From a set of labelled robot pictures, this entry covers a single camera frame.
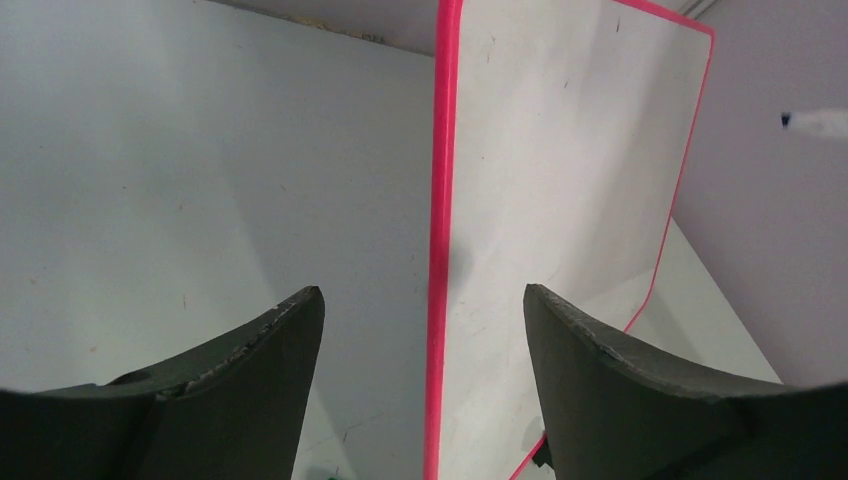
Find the pink framed whiteboard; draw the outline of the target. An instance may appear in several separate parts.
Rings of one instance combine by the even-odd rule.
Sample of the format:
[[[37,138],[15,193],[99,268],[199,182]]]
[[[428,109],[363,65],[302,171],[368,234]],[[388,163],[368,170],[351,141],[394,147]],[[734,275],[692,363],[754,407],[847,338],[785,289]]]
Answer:
[[[425,478],[513,479],[538,449],[527,285],[641,314],[714,43],[651,1],[439,3]]]

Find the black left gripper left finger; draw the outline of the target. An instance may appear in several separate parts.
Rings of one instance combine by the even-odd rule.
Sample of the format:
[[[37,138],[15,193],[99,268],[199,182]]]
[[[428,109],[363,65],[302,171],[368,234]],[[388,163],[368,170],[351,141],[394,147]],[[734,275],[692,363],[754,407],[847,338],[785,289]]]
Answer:
[[[307,286],[104,384],[1,394],[5,479],[288,479],[322,340]]]

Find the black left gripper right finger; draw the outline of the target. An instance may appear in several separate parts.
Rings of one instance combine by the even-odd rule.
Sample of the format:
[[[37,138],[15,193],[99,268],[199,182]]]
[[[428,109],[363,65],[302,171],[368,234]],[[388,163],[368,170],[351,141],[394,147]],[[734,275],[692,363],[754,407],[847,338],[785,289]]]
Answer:
[[[797,388],[706,367],[589,316],[540,284],[523,296],[559,479],[843,479],[847,387]]]

